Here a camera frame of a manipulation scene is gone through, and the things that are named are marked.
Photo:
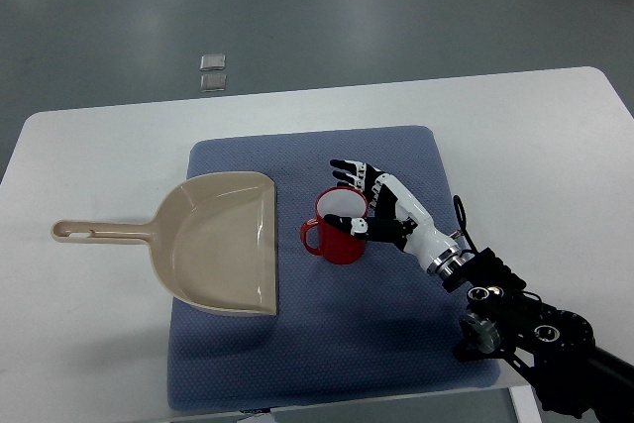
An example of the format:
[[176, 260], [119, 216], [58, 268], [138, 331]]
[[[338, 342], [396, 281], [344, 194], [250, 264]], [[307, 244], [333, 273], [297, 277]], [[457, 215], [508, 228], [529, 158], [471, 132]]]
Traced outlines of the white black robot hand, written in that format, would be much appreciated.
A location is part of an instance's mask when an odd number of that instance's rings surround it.
[[365, 241], [390, 243], [417, 259], [423, 270], [445, 279], [461, 265], [461, 249], [440, 232], [431, 214], [394, 175], [366, 162], [332, 159], [333, 176], [369, 203], [367, 218], [325, 215], [325, 223]]

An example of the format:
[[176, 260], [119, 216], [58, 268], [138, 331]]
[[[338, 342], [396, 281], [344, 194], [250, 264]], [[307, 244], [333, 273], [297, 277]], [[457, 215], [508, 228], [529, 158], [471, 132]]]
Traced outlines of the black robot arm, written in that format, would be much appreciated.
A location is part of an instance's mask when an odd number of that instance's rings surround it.
[[546, 411], [575, 418], [592, 411], [600, 422], [632, 421], [632, 365], [598, 347], [582, 316], [544, 302], [494, 251], [478, 249], [459, 196], [453, 205], [456, 235], [467, 245], [451, 256], [440, 277], [449, 292], [467, 289], [455, 358], [507, 362]]

